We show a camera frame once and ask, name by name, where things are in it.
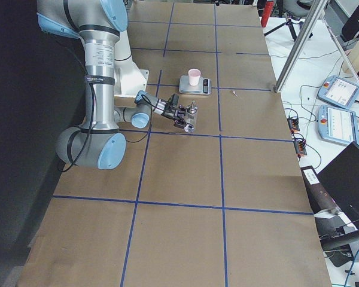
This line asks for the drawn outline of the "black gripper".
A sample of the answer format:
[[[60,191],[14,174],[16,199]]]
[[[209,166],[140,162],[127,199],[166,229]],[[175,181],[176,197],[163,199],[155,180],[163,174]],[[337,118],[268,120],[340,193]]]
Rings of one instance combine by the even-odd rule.
[[[179,107],[171,104],[166,103],[163,116],[170,120],[174,120],[174,126],[179,129],[185,129],[187,127],[187,122],[183,119],[180,119],[179,115],[185,115],[187,112],[187,108],[180,105]]]

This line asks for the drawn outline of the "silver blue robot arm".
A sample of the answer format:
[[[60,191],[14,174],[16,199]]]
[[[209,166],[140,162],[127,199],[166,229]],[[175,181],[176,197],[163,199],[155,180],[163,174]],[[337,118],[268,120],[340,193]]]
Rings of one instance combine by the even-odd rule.
[[[37,16],[43,32],[79,39],[84,46],[86,117],[64,130],[56,143],[68,167],[117,167],[126,150],[119,124],[142,129],[152,113],[188,133],[194,130],[177,95],[163,100],[145,91],[145,72],[131,55],[123,1],[38,1]]]

